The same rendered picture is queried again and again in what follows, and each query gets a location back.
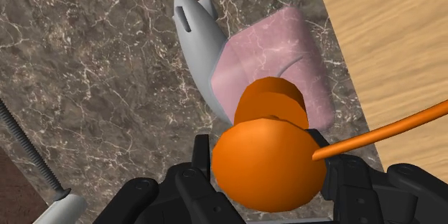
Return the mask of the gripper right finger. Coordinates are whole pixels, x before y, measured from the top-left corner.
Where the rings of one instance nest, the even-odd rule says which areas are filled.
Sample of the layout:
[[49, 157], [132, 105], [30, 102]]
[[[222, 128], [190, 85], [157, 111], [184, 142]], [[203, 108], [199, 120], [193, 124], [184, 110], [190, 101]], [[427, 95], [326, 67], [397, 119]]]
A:
[[326, 158], [321, 190], [334, 202], [333, 219], [307, 224], [448, 224], [448, 184], [413, 164], [386, 172], [357, 156]]

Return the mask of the grey corkscrew with dark screw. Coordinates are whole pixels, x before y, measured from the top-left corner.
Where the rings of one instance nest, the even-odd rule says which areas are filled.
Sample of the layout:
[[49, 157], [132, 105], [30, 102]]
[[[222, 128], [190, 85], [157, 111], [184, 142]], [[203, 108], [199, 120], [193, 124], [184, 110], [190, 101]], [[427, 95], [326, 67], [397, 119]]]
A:
[[64, 188], [54, 172], [47, 165], [32, 141], [13, 117], [3, 100], [0, 99], [0, 119], [9, 133], [19, 142], [25, 153], [38, 168], [45, 182], [55, 192], [52, 204], [33, 224], [76, 224], [88, 206], [84, 197], [75, 195], [70, 188]]

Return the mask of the orange round utensil with handle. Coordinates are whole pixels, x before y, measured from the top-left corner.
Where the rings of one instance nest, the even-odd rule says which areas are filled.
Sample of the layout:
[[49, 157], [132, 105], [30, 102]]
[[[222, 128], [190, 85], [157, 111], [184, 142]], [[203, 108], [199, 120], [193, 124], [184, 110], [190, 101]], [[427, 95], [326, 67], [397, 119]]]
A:
[[308, 132], [303, 96], [288, 80], [215, 82], [213, 91], [225, 114], [233, 118], [233, 126], [213, 148], [211, 167], [218, 186], [247, 208], [269, 213], [307, 204], [323, 185], [326, 158], [448, 115], [446, 100], [371, 132], [320, 147]]

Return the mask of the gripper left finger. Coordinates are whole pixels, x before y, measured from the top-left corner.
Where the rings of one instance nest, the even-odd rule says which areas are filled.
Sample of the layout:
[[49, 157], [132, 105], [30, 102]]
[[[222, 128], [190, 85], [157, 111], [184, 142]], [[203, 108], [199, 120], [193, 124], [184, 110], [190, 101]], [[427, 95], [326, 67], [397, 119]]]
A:
[[210, 184], [210, 142], [195, 137], [192, 161], [170, 167], [162, 183], [130, 179], [93, 224], [246, 224]]

